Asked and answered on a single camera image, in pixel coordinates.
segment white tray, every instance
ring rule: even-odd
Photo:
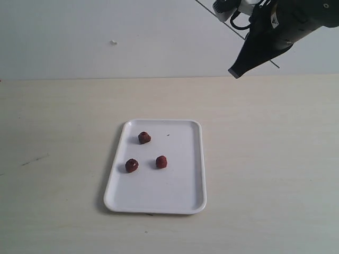
[[[151,142],[139,144],[138,134],[148,132]],[[157,169],[155,159],[167,157]],[[139,167],[127,173],[134,158]],[[201,125],[193,120],[134,119],[121,133],[104,195],[115,212],[194,214],[206,205],[206,181]]]

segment wooden tabletop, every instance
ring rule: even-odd
[[[2,81],[0,116],[0,253],[338,253],[339,75]],[[201,213],[105,208],[134,118],[201,123]]]

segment white wall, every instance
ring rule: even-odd
[[[0,79],[225,76],[243,43],[194,0],[1,0],[0,32]],[[338,44],[320,29],[248,75],[339,73]]]

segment dark mark on table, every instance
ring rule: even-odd
[[[36,158],[36,159],[34,159],[34,160],[25,162],[24,164],[21,164],[21,166],[25,166],[25,165],[27,165],[27,164],[29,164],[29,163],[31,163],[31,162],[34,162],[34,161],[37,161],[37,160],[41,160],[41,159],[46,158],[46,157],[48,157],[48,156],[49,156],[49,153],[46,154],[46,155],[44,155],[44,156],[38,157],[38,158]]]

